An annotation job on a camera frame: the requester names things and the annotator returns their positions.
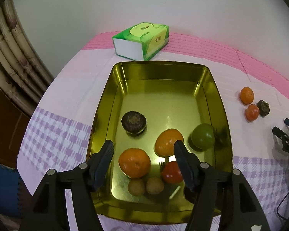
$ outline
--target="green tissue package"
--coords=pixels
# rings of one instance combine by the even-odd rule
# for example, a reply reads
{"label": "green tissue package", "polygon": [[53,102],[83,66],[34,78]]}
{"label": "green tissue package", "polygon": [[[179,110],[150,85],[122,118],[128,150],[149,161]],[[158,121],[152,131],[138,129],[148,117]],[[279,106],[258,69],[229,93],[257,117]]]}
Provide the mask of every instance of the green tissue package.
{"label": "green tissue package", "polygon": [[113,36],[116,54],[135,60],[148,61],[169,39],[169,27],[142,22]]}

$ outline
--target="table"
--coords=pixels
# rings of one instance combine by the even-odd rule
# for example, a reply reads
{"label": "table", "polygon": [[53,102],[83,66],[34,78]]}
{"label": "table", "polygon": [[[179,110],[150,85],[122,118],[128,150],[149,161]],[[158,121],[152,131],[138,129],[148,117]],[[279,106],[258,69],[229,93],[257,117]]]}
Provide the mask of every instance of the table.
{"label": "table", "polygon": [[[90,40],[63,68],[44,94],[30,119],[17,160],[17,169],[31,194],[50,168],[58,172],[73,169],[85,161],[91,125],[105,83],[114,64],[127,59],[116,56],[111,37],[99,34]],[[213,74],[227,113],[233,146],[234,167],[240,169],[253,188],[267,216],[271,230],[282,221],[276,207],[288,192],[289,154],[273,137],[274,126],[289,134],[283,120],[289,118],[289,81],[241,51],[181,34],[170,40],[153,60],[199,63]],[[270,104],[270,114],[248,123],[240,90],[253,89],[256,103]],[[71,230],[77,230],[71,193],[66,193]],[[280,207],[289,215],[289,197]],[[186,224],[139,225],[99,216],[105,230],[184,230]],[[211,230],[218,229],[219,217]]]}

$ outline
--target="green tomato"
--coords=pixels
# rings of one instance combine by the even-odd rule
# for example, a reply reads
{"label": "green tomato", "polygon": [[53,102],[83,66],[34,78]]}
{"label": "green tomato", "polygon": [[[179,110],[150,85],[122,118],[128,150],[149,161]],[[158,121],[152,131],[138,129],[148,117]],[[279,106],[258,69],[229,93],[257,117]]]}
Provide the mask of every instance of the green tomato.
{"label": "green tomato", "polygon": [[199,149],[211,148],[215,143],[214,128],[208,123],[202,123],[193,130],[191,139]]}

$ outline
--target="brown wooden surface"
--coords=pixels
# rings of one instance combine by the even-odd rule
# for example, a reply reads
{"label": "brown wooden surface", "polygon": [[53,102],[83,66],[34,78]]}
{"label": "brown wooden surface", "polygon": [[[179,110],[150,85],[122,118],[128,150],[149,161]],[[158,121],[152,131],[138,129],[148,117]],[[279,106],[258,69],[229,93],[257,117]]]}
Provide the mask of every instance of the brown wooden surface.
{"label": "brown wooden surface", "polygon": [[15,168],[22,138],[30,118],[0,90],[0,163]]}

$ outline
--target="tray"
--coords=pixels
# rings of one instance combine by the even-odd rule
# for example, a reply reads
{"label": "tray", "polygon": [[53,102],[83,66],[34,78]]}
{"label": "tray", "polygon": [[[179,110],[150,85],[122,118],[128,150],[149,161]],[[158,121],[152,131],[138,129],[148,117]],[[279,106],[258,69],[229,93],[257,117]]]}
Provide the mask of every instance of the tray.
{"label": "tray", "polygon": [[[147,119],[145,132],[127,135],[121,125],[128,111],[138,111]],[[193,148],[189,135],[201,123],[215,129],[214,149]],[[131,61],[114,65],[105,85],[94,118],[87,159],[98,152],[105,140],[112,140],[115,151],[105,186],[92,198],[99,214],[135,223],[187,222],[193,204],[184,198],[184,183],[165,184],[164,191],[152,196],[132,196],[127,190],[129,178],[120,170],[118,159],[127,148],[145,150],[151,158],[151,170],[144,177],[159,176],[154,153],[161,132],[178,129],[190,152],[219,170],[232,170],[232,147],[225,109],[210,70],[200,64],[171,61]]]}

